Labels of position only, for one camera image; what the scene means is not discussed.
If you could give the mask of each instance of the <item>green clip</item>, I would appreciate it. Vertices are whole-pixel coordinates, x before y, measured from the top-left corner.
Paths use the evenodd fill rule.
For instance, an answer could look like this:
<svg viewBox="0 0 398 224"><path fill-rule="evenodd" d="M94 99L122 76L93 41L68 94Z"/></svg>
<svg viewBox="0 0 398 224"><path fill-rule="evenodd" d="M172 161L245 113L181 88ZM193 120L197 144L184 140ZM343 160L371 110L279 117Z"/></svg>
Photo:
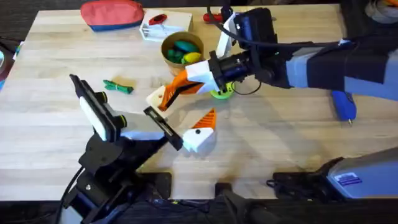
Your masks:
<svg viewBox="0 0 398 224"><path fill-rule="evenodd" d="M103 80L103 82L107 90L117 90L125 94L130 94L134 90L134 88L131 86L119 85L109 80Z"/></svg>

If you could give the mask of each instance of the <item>cable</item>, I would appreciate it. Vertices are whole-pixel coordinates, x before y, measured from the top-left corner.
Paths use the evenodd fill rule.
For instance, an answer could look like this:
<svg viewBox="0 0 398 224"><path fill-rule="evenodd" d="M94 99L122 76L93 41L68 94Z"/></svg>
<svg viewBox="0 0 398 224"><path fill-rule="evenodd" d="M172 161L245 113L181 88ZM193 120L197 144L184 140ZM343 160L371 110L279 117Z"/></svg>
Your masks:
<svg viewBox="0 0 398 224"><path fill-rule="evenodd" d="M217 26L217 28L219 30L221 30L222 32L224 32L226 35L234 38L237 41L240 42L244 42L247 44L252 44L252 45L257 45L257 46L261 46L261 47L327 47L331 44L337 44L338 42L326 42L326 43L312 43L312 44L281 44L281 43L267 43L267 42L258 42L258 41L252 41L252 40L247 40L245 38L242 38L230 31L228 31L227 29L225 29L223 27L223 25L221 25L220 23L218 23L216 21L216 19L214 18L214 15L211 13L211 0L208 0L208 5L207 5L207 13L210 17L210 24L213 24L215 26Z"/></svg>
<svg viewBox="0 0 398 224"><path fill-rule="evenodd" d="M237 94L239 94L239 95L243 95L243 96L255 94L257 91L260 90L260 88L261 88L261 86L262 86L262 83L259 81L259 86L258 86L255 90L253 90L253 91L251 91L251 92L249 92L249 93L240 93L240 92L238 92L238 91L235 90L235 87L234 87L235 82L236 82L236 81L233 81L233 82L232 82L232 90L233 90L235 93L237 93Z"/></svg>
<svg viewBox="0 0 398 224"><path fill-rule="evenodd" d="M305 189L301 187L296 187L294 185L287 185L280 183L279 181L276 180L267 180L266 182L267 186L274 189L276 192L281 193L281 187L283 187L283 192L282 193L288 193L291 197L297 197L298 195L303 195L306 197L310 197L308 192L305 191Z"/></svg>
<svg viewBox="0 0 398 224"><path fill-rule="evenodd" d="M76 174L72 177L72 179L70 180L68 186L66 187L65 191L62 194L61 200L60 200L60 204L57 208L57 211L55 213L55 219L54 219L54 224L58 224L61 218L61 212L62 212L62 204L63 201L65 200L65 197L67 196L67 194L69 193L73 183L76 181L76 179L79 177L79 175L81 174L81 172L83 171L83 166L79 168L79 170L76 172Z"/></svg>
<svg viewBox="0 0 398 224"><path fill-rule="evenodd" d="M182 204L182 203L174 204L174 203L171 203L171 202L170 202L171 205L180 205L180 206L183 206L183 207L190 207L190 208L188 208L188 209L186 209L186 210L182 210L182 211L175 211L175 210L171 210L171 209L164 209L164 208L160 208L160 207L158 207L158 206L156 206L156 205L154 205L153 203L150 203L150 202L148 202L148 201L145 201L145 202L147 202L151 207L154 207L154 208L156 208L156 209L158 209L158 210L167 211L167 212L173 212L173 213L183 213L183 212L187 212L187 211L197 210L198 212L204 214L205 219L206 219L206 221L207 221L209 224L213 224L213 222L212 222L212 221L209 219L209 217L207 216L207 215L209 214L209 212L210 212L210 200L207 200L206 202L195 202L195 201L192 201L192 200L182 200L182 201L181 201L181 202L188 202L188 203L199 204L200 206L197 206L197 207L196 207L196 206L193 206L193 205L187 205L187 204ZM208 208L207 208L206 211L203 211L201 208L202 208L203 206L205 206L205 205L207 205Z"/></svg>

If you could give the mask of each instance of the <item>red bag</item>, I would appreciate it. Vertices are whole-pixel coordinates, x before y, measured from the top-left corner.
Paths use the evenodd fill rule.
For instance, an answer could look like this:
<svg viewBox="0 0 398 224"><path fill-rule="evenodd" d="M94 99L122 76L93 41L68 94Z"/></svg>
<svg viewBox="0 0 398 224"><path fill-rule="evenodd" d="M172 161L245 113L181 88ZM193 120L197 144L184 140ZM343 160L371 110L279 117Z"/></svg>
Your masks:
<svg viewBox="0 0 398 224"><path fill-rule="evenodd" d="M95 32L139 26L144 18L141 4L130 0L87 2L80 14Z"/></svg>

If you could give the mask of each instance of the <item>yellow object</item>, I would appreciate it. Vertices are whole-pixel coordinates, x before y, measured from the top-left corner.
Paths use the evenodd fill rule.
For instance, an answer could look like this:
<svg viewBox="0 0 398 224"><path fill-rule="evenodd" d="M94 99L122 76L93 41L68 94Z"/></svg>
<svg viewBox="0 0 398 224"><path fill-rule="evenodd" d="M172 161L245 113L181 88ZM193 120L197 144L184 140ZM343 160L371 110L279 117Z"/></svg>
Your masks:
<svg viewBox="0 0 398 224"><path fill-rule="evenodd" d="M192 53L187 53L184 55L184 57L182 58L182 63L186 64L186 63L197 63L199 62L201 59L201 53L197 53L197 52L192 52Z"/></svg>

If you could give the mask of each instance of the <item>green object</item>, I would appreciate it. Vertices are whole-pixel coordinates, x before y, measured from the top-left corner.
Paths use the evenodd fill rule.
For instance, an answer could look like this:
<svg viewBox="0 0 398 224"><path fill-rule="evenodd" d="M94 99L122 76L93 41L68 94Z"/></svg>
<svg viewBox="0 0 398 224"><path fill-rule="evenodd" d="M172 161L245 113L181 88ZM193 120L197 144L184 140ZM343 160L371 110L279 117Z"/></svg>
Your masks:
<svg viewBox="0 0 398 224"><path fill-rule="evenodd" d="M173 63L181 63L182 57L184 57L184 53L180 50L169 49L167 51L167 60Z"/></svg>
<svg viewBox="0 0 398 224"><path fill-rule="evenodd" d="M174 57L175 51L174 49L168 49L167 51L167 59Z"/></svg>
<svg viewBox="0 0 398 224"><path fill-rule="evenodd" d="M103 80L103 82L105 83L105 88L107 90L117 90L125 94L130 94L134 90L131 86L119 85L109 80Z"/></svg>
<svg viewBox="0 0 398 224"><path fill-rule="evenodd" d="M220 92L220 91L216 91L216 90L211 90L210 94L216 99L226 100L226 99L228 99L229 97L231 97L234 94L233 88L234 88L234 84L227 83L226 84L226 92L225 93Z"/></svg>
<svg viewBox="0 0 398 224"><path fill-rule="evenodd" d="M177 63L181 63L181 59L182 59L182 57L184 57L184 53L178 50L178 51L176 51L174 57L175 57L175 60L177 61Z"/></svg>
<svg viewBox="0 0 398 224"><path fill-rule="evenodd" d="M174 42L174 46L186 53L199 52L199 48L195 44L183 40Z"/></svg>

